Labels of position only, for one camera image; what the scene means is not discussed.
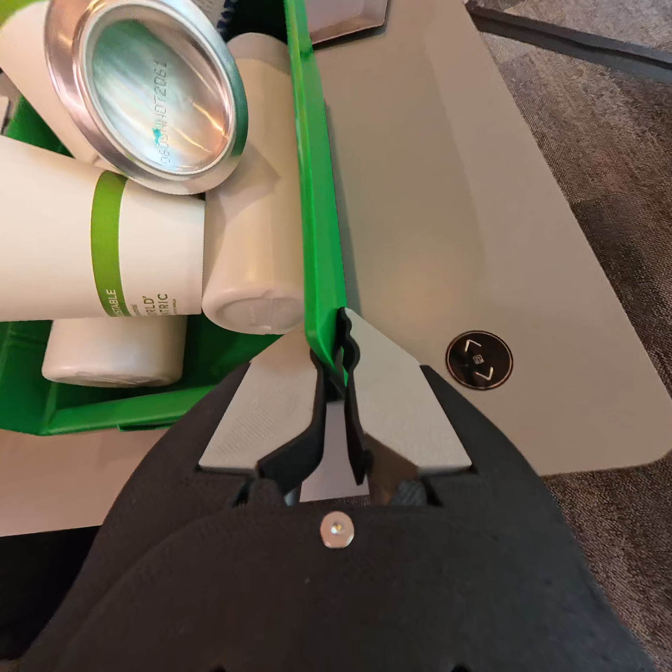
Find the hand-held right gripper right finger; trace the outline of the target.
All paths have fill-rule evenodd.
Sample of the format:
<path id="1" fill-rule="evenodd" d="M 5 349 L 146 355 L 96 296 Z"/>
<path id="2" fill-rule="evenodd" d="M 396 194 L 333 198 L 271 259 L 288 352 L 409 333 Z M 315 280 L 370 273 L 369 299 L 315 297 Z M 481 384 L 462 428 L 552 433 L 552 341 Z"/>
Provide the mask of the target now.
<path id="1" fill-rule="evenodd" d="M 354 310 L 337 334 L 347 376 L 344 418 L 355 481 L 371 491 L 468 470 L 472 460 L 418 361 Z"/>

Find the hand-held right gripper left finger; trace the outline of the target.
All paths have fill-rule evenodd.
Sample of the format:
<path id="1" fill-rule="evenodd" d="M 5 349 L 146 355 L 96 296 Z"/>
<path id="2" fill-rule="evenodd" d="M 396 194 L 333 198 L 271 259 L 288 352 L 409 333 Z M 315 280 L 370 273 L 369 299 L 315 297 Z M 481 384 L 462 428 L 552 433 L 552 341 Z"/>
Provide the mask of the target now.
<path id="1" fill-rule="evenodd" d="M 224 383 L 223 414 L 198 470 L 271 482 L 296 505 L 323 458 L 327 412 L 324 368 L 305 332 L 281 336 Z"/>

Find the white bottle black cap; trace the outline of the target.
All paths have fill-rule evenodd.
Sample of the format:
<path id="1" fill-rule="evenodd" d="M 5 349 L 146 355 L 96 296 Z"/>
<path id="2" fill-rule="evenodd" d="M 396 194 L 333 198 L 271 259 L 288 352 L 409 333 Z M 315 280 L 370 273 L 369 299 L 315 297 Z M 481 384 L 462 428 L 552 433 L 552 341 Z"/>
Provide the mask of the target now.
<path id="1" fill-rule="evenodd" d="M 290 56 L 279 39 L 232 38 L 248 106 L 236 169 L 206 194 L 202 310 L 214 324 L 282 335 L 303 321 L 304 257 Z"/>
<path id="2" fill-rule="evenodd" d="M 88 387 L 168 386 L 183 374 L 187 326 L 187 316 L 55 320 L 41 373 Z"/>

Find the green plastic bin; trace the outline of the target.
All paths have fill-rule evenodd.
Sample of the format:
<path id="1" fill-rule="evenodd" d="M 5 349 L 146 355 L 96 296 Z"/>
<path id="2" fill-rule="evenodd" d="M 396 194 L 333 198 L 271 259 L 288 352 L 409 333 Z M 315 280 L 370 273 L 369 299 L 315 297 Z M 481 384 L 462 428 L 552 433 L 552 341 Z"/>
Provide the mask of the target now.
<path id="1" fill-rule="evenodd" d="M 303 1 L 240 1 L 231 34 L 263 32 L 287 38 L 294 88 L 304 234 L 305 326 L 308 344 L 335 367 L 335 314 L 345 307 L 345 279 L 327 117 Z M 164 388 L 105 389 L 49 382 L 41 367 L 51 323 L 1 324 L 1 429 L 37 436 L 161 429 L 174 424 L 274 335 L 244 335 L 188 319 L 183 376 Z"/>

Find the round black desk button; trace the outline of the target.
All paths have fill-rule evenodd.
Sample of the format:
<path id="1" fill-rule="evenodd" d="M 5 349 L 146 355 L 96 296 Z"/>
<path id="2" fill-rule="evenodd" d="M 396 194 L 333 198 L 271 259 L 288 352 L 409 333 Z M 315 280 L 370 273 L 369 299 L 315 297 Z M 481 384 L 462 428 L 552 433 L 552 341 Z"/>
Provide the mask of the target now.
<path id="1" fill-rule="evenodd" d="M 508 381 L 514 358 L 508 344 L 498 335 L 471 330 L 455 337 L 446 349 L 446 369 L 464 387 L 490 391 Z"/>

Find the white drink can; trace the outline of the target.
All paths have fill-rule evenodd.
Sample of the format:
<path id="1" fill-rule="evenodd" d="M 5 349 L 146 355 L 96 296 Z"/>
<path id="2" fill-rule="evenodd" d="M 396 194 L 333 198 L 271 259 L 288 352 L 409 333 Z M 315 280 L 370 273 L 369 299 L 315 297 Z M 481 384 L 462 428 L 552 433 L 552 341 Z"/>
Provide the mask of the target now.
<path id="1" fill-rule="evenodd" d="M 171 195 L 218 187 L 247 141 L 237 64 L 193 1 L 51 1 L 52 85 L 96 154 Z"/>

